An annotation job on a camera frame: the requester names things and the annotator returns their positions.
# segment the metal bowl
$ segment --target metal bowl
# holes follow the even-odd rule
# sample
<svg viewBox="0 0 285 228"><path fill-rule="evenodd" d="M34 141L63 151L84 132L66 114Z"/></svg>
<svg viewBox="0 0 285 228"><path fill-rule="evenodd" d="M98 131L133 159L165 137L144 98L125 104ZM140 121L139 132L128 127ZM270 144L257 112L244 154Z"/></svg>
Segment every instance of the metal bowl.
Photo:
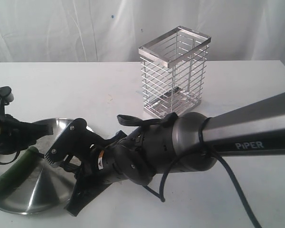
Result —
<svg viewBox="0 0 285 228"><path fill-rule="evenodd" d="M72 121L71 119L53 118L35 122L36 124L50 124L54 134L40 138L34 146L41 153L46 153ZM0 166L0 175L10 166ZM67 173L60 167L54 169L44 159L40 159L30 176L9 196L0 199L0 210L22 215L45 211L69 200L75 182L74 174Z"/></svg>

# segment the white tabletop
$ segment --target white tabletop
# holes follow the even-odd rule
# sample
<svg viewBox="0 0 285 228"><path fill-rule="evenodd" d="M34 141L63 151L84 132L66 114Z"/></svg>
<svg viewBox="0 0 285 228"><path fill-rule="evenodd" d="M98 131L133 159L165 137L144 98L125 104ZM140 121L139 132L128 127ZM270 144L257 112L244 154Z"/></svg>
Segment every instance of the white tabletop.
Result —
<svg viewBox="0 0 285 228"><path fill-rule="evenodd" d="M118 114L150 118L143 111L140 75L136 62L0 63L0 86L11 86L15 96L7 113L26 122L82 117L103 137L133 130L118 124ZM282 92L285 67L280 61L210 61L202 103L194 111L216 116ZM284 228L285 156L226 160L261 225ZM155 176L150 186L157 190L160 178ZM206 172L170 174L165 198L161 203L126 180L110 186L76 218L62 206L31 216L0 211L0 227L252 227L219 163Z"/></svg>

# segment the white backdrop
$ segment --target white backdrop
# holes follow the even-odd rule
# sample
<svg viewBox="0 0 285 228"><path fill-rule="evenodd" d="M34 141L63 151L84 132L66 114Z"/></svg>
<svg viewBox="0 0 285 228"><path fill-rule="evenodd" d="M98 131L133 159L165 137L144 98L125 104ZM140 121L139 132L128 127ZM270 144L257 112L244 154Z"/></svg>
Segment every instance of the white backdrop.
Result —
<svg viewBox="0 0 285 228"><path fill-rule="evenodd" d="M208 60L285 64L285 0L0 0L0 62L138 61L178 25L212 36Z"/></svg>

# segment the wire basket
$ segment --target wire basket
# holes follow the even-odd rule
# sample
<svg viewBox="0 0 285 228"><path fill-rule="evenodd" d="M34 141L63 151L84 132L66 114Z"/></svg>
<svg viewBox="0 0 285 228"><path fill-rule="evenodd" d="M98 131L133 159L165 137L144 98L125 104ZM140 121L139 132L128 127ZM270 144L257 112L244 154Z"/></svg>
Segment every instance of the wire basket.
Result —
<svg viewBox="0 0 285 228"><path fill-rule="evenodd" d="M210 41L208 35L178 26L139 48L147 112L163 118L200 104Z"/></svg>

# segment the small sticker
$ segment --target small sticker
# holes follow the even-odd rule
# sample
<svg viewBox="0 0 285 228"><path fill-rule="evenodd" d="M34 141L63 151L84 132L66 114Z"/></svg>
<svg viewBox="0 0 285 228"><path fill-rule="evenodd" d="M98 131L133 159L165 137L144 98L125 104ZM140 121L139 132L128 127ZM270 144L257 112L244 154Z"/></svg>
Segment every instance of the small sticker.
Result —
<svg viewBox="0 0 285 228"><path fill-rule="evenodd" d="M99 156L98 156L98 169L102 170L104 168L103 166L103 155L104 155L104 151L101 151Z"/></svg>

